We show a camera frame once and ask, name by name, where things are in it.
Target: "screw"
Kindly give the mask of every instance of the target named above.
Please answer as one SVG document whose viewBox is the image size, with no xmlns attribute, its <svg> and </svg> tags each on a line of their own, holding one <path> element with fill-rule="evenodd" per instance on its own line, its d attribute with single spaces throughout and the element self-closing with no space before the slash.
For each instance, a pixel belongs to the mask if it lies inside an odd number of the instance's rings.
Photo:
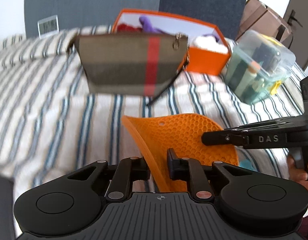
<svg viewBox="0 0 308 240">
<path fill-rule="evenodd" d="M 111 199 L 120 199 L 120 198 L 124 197 L 124 194 L 120 191 L 113 191 L 113 192 L 108 194 L 108 197 L 111 198 Z"/>
<path fill-rule="evenodd" d="M 196 196 L 198 198 L 210 198 L 212 196 L 211 192 L 208 191 L 199 191 L 198 193 L 196 193 Z"/>
</svg>

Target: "bag handle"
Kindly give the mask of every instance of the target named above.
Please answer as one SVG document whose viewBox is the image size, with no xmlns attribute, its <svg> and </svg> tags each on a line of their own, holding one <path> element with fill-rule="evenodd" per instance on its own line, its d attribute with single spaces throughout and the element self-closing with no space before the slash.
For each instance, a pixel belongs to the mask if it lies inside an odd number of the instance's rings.
<svg viewBox="0 0 308 240">
<path fill-rule="evenodd" d="M 152 100 L 150 100 L 146 106 L 151 106 L 154 102 L 157 101 L 157 99 L 159 99 L 161 97 L 161 95 L 163 95 L 167 89 L 170 88 L 170 86 L 173 85 L 173 83 L 175 82 L 175 80 L 179 77 L 179 75 L 186 69 L 186 67 L 188 66 L 188 64 L 190 63 L 190 56 L 189 56 L 189 53 L 188 53 L 188 49 L 187 48 L 187 56 L 186 56 L 186 59 L 183 63 L 183 66 L 177 71 L 177 74 L 173 77 L 173 79 L 171 80 L 171 82 L 169 82 L 169 84 L 166 86 L 166 88 L 161 92 L 159 93 L 157 96 L 155 96 Z"/>
<path fill-rule="evenodd" d="M 285 29 L 286 29 L 285 26 L 283 24 L 281 24 L 279 29 L 278 29 L 278 33 L 276 35 L 276 38 L 275 38 L 277 41 L 281 41 L 282 36 L 285 32 Z"/>
</svg>

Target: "brown pouch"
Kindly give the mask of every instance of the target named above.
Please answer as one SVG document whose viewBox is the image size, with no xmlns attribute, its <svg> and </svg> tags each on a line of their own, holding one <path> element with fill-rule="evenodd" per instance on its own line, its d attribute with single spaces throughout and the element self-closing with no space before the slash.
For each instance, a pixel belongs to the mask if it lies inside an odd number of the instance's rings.
<svg viewBox="0 0 308 240">
<path fill-rule="evenodd" d="M 90 93 L 157 99 L 188 64 L 188 38 L 121 32 L 77 36 Z"/>
</svg>

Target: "metal ring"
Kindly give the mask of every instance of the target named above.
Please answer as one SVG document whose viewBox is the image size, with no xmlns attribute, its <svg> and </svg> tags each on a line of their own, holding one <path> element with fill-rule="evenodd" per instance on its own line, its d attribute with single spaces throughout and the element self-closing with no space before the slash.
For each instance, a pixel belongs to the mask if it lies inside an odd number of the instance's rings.
<svg viewBox="0 0 308 240">
<path fill-rule="evenodd" d="M 180 42 L 178 40 L 175 40 L 173 42 L 173 49 L 177 50 L 179 48 L 179 46 L 180 46 Z"/>
<path fill-rule="evenodd" d="M 120 191 L 113 191 L 108 194 L 108 197 L 111 199 L 120 199 L 124 197 L 124 194 Z"/>
</svg>

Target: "crosshair marking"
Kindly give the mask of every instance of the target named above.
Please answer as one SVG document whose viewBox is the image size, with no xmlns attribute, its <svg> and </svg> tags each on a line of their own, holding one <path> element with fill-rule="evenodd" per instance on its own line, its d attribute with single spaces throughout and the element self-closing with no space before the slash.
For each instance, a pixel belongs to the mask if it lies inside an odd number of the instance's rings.
<svg viewBox="0 0 308 240">
<path fill-rule="evenodd" d="M 157 199 L 160 200 L 160 201 L 162 201 L 162 200 L 166 199 L 166 197 L 160 195 L 160 196 L 157 197 Z"/>
</svg>

